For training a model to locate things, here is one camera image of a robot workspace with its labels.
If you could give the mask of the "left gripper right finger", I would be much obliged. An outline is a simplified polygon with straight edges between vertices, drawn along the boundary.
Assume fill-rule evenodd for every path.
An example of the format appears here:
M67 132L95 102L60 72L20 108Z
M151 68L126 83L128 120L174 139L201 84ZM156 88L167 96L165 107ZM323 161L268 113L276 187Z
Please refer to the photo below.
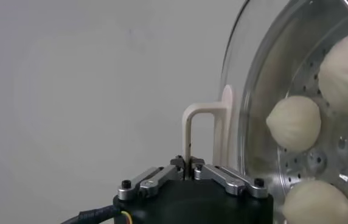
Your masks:
M190 157L189 165L195 180L213 180L230 195L239 196L247 192L258 199L268 197L263 178L247 177L227 166L205 164L203 159L194 156Z

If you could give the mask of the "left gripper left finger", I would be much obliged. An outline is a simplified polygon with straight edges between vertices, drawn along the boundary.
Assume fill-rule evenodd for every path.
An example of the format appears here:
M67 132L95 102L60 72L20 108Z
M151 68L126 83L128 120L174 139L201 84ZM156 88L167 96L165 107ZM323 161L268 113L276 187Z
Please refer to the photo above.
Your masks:
M117 196L122 201L133 200L139 194L147 198L154 197L168 180L183 180L184 169L185 161L181 155L177 155L168 166L151 167L133 179L123 180Z

